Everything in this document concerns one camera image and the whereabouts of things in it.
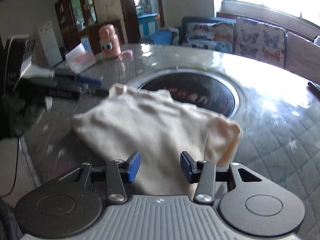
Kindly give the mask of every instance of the butterfly print cushion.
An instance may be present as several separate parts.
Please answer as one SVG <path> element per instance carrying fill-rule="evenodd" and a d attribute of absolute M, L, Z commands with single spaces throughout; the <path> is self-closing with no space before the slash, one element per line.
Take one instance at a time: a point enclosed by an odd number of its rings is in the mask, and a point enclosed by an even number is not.
<path fill-rule="evenodd" d="M 284 67 L 285 30 L 281 27 L 238 17 L 235 55 Z"/>
<path fill-rule="evenodd" d="M 232 54 L 234 23 L 188 23 L 182 46 Z"/>

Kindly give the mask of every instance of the table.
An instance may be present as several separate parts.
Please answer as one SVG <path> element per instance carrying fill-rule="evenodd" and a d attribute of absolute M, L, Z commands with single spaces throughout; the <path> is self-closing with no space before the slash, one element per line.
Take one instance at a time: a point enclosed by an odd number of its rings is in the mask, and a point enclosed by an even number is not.
<path fill-rule="evenodd" d="M 299 235 L 320 238 L 320 103 L 306 89 L 307 80 L 272 65 L 215 51 L 146 44 L 123 49 L 132 49 L 133 59 L 100 62 L 85 75 L 103 78 L 107 89 L 115 82 L 134 84 L 148 73 L 181 67 L 216 73 L 231 82 L 240 98 L 233 118 L 244 131 L 235 161 L 300 197 L 306 218 Z M 25 149 L 42 182 L 82 162 L 101 164 L 69 127 L 74 114 L 88 111 L 100 100 L 54 98 L 51 111 L 25 134 Z"/>

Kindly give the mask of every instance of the pink object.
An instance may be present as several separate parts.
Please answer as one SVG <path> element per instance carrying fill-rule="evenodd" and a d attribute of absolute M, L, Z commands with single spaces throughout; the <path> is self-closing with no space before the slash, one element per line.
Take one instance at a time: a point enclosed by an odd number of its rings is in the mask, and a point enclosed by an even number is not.
<path fill-rule="evenodd" d="M 105 59 L 121 55 L 121 48 L 116 30 L 112 24 L 104 25 L 99 30 L 100 45 Z"/>

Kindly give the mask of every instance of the pink cartoon bottle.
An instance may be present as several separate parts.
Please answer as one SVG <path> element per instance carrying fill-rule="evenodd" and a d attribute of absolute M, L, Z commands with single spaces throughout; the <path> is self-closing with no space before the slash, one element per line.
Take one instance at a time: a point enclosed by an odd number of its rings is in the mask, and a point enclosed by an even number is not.
<path fill-rule="evenodd" d="M 104 25 L 99 30 L 100 45 L 105 59 L 121 55 L 121 48 L 116 30 L 112 24 Z"/>

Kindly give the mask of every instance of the silver bolt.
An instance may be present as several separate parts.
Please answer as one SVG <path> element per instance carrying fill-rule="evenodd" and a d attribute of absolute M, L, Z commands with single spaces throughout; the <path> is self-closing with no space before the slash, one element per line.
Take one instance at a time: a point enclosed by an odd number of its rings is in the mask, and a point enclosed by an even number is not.
<path fill-rule="evenodd" d="M 208 203 L 212 200 L 212 197 L 207 194 L 199 194 L 196 196 L 196 200 L 201 203 Z"/>
<path fill-rule="evenodd" d="M 113 202 L 121 202 L 124 201 L 124 196 L 121 194 L 112 194 L 109 196 L 109 200 Z"/>

